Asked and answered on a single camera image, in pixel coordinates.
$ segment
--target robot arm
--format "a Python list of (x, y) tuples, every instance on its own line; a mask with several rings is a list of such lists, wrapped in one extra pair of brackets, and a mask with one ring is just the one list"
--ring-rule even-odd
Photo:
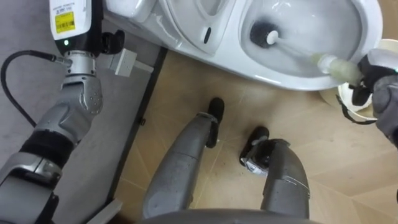
[(124, 33), (102, 33), (102, 20), (102, 1), (50, 0), (51, 30), (64, 56), (52, 61), (66, 65), (66, 75), (56, 104), (0, 169), (0, 223), (51, 223), (62, 168), (102, 109), (96, 57), (123, 49)]
[(376, 126), (398, 147), (398, 54), (373, 49), (358, 66), (364, 78), (354, 89), (353, 104), (364, 105), (372, 93)]

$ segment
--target black strap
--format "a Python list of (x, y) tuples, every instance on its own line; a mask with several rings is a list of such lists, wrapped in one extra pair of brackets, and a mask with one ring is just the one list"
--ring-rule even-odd
[(349, 119), (352, 123), (359, 124), (359, 125), (369, 125), (373, 124), (376, 121), (356, 121), (351, 115), (348, 113), (348, 108), (344, 105), (343, 101), (341, 100), (340, 96), (336, 95), (337, 101), (341, 105), (341, 110), (343, 111), (344, 117)]

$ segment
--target black cable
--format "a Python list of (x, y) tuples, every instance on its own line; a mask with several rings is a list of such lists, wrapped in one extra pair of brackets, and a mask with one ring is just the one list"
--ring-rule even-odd
[(43, 52), (38, 52), (38, 51), (35, 51), (35, 50), (23, 50), (23, 51), (16, 52), (16, 53), (10, 55), (4, 61), (4, 63), (1, 66), (0, 81), (1, 81), (1, 87), (2, 87), (2, 89), (4, 91), (4, 93), (6, 94), (6, 97), (12, 103), (12, 105), (14, 105), (17, 108), (17, 110), (26, 118), (26, 120), (28, 120), (28, 122), (33, 127), (35, 127), (36, 126), (36, 122), (29, 116), (28, 113), (26, 113), (26, 111), (22, 108), (22, 106), (14, 99), (14, 97), (12, 96), (12, 94), (11, 94), (11, 92), (8, 89), (8, 86), (7, 86), (6, 73), (7, 73), (8, 65), (15, 58), (18, 58), (18, 57), (23, 56), (23, 55), (35, 56), (35, 57), (38, 57), (38, 58), (49, 60), (51, 62), (54, 62), (55, 59), (57, 59), (57, 56), (52, 55), (52, 54), (43, 53)]

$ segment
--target floor tile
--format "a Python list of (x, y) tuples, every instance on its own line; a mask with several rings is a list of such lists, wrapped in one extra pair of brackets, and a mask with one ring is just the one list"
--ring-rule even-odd
[(196, 95), (200, 93), (202, 96), (206, 95), (206, 86), (228, 76), (228, 72), (169, 51), (151, 97), (149, 109), (158, 108), (182, 94), (197, 91)]
[(295, 117), (275, 119), (269, 129), (275, 138), (286, 139), (294, 147), (299, 147), (320, 139), (330, 139), (336, 132), (352, 126), (340, 110), (321, 102)]
[(164, 144), (165, 150), (167, 151), (188, 123), (182, 122), (174, 116), (169, 118), (158, 112), (152, 112), (152, 114), (156, 131), (160, 136), (160, 140)]
[(395, 220), (382, 212), (354, 201), (354, 206), (362, 224), (391, 224)]
[(136, 222), (141, 219), (142, 201), (145, 190), (121, 179), (115, 197), (122, 201), (122, 210), (119, 212), (125, 220)]
[(169, 118), (177, 118), (183, 123), (188, 123), (198, 112), (206, 112), (214, 97), (222, 98), (228, 107), (240, 102), (245, 89), (245, 85), (222, 79), (189, 94), (183, 92), (178, 98), (156, 107), (155, 110)]
[(236, 146), (223, 145), (197, 208), (260, 208), (266, 178), (256, 176), (240, 165), (240, 150)]
[(331, 189), (355, 196), (398, 184), (398, 154), (388, 152), (367, 161), (328, 171), (312, 177)]
[(397, 150), (375, 126), (344, 128), (308, 144), (298, 147), (293, 144), (291, 148), (301, 159), (309, 177)]
[(255, 82), (247, 84), (228, 139), (248, 135), (258, 125), (272, 127), (323, 105), (316, 92), (280, 90)]
[(116, 214), (115, 217), (112, 218), (111, 221), (109, 221), (108, 224), (133, 224), (133, 223), (134, 221), (118, 213)]
[(133, 182), (143, 189), (148, 188), (150, 182), (149, 173), (135, 143), (132, 145), (124, 165), (122, 178)]
[(360, 203), (383, 212), (390, 217), (398, 217), (397, 204), (398, 184), (382, 187), (354, 197)]
[(146, 123), (139, 129), (135, 143), (149, 176), (152, 178), (166, 153), (166, 149), (162, 143), (162, 137), (154, 124), (154, 118), (151, 113), (147, 112), (145, 117)]
[(324, 224), (360, 224), (352, 200), (314, 181), (309, 181), (311, 219)]

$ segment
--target yellow label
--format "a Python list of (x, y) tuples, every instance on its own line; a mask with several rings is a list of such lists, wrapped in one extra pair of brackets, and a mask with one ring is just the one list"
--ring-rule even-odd
[(73, 12), (67, 12), (61, 15), (55, 16), (55, 25), (57, 27), (57, 33), (66, 32), (75, 29), (75, 18)]

